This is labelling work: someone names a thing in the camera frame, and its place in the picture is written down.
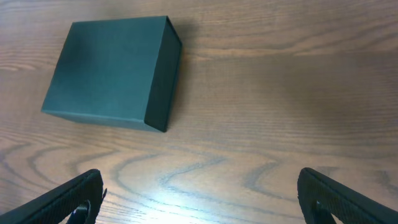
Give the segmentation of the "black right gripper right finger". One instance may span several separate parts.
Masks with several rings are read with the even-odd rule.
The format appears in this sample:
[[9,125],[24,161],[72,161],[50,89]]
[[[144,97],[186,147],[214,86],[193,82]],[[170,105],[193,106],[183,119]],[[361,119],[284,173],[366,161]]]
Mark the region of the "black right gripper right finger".
[[397,224],[397,212],[305,167],[297,181],[298,200],[306,223]]

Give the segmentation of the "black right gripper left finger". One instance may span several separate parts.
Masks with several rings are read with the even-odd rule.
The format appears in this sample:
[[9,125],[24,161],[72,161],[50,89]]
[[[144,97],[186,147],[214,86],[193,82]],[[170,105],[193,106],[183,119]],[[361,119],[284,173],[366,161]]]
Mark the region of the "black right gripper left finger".
[[95,224],[106,195],[101,172],[90,169],[57,188],[3,215],[1,223]]

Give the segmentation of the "dark green box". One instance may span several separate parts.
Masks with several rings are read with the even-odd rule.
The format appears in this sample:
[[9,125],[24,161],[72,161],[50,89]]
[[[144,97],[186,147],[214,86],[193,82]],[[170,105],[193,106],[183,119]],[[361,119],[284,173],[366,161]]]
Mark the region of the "dark green box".
[[165,132],[181,55],[182,42],[167,16],[74,22],[42,112]]

